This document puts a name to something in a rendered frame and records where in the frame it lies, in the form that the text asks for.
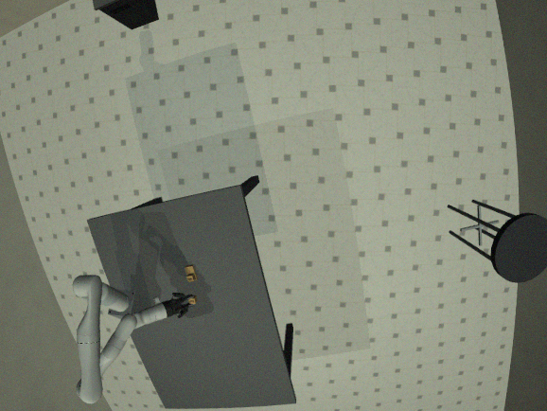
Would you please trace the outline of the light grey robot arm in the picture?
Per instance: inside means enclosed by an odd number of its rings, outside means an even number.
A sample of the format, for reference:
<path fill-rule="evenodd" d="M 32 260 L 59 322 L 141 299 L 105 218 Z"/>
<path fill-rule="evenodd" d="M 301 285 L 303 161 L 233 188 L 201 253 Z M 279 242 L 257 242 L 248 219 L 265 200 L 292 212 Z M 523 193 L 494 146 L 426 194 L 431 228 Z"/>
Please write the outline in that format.
<path fill-rule="evenodd" d="M 160 303 L 156 296 L 154 298 L 156 305 L 139 313 L 126 314 L 122 317 L 100 353 L 100 304 L 109 309 L 114 308 L 115 311 L 124 312 L 129 307 L 130 299 L 117 289 L 103 283 L 97 275 L 76 277 L 73 281 L 73 291 L 78 297 L 88 300 L 86 313 L 77 330 L 81 379 L 76 391 L 84 402 L 95 403 L 102 395 L 103 373 L 124 348 L 133 330 L 168 316 L 163 303 Z"/>

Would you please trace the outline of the tan rectangular tray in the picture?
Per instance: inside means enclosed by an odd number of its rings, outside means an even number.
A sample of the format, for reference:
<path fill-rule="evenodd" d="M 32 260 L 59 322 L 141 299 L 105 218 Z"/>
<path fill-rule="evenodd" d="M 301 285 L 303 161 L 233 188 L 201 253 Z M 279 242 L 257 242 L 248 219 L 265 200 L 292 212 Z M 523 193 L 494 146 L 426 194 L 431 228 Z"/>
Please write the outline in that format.
<path fill-rule="evenodd" d="M 190 267 L 189 267 L 189 266 L 190 266 Z M 192 266 L 193 266 L 193 267 L 192 267 Z M 193 274 L 193 273 L 194 273 L 195 278 L 196 278 L 195 280 L 198 279 L 197 274 L 196 274 L 196 271 L 195 271 L 195 268 L 194 268 L 194 265 L 188 265 L 188 266 L 186 266 L 186 267 L 185 267 L 185 271 L 186 271 L 186 274 L 187 274 L 187 275 L 188 275 L 188 274 Z"/>

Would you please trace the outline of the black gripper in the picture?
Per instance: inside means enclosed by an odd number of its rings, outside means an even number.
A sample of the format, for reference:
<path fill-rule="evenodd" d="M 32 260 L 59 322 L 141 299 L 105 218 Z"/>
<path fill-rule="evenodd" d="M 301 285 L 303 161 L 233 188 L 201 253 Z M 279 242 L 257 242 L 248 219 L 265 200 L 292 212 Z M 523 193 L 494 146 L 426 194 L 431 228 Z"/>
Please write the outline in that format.
<path fill-rule="evenodd" d="M 189 304 L 189 303 L 186 303 L 184 305 L 181 305 L 181 304 L 184 301 L 186 301 L 190 298 L 193 298 L 194 295 L 184 295 L 184 294 L 181 294 L 181 293 L 172 293 L 172 294 L 173 294 L 173 297 L 172 297 L 171 300 L 167 300 L 167 301 L 162 302 L 162 303 L 163 303 L 163 305 L 166 309 L 168 317 L 173 316 L 174 314 L 176 314 L 178 316 L 178 318 L 181 318 L 185 313 L 188 312 L 189 307 L 194 306 L 194 304 Z M 180 297 L 180 298 L 178 298 L 178 300 L 176 300 L 175 298 L 177 298 L 177 297 Z M 172 307 L 172 309 L 171 309 L 171 307 Z"/>

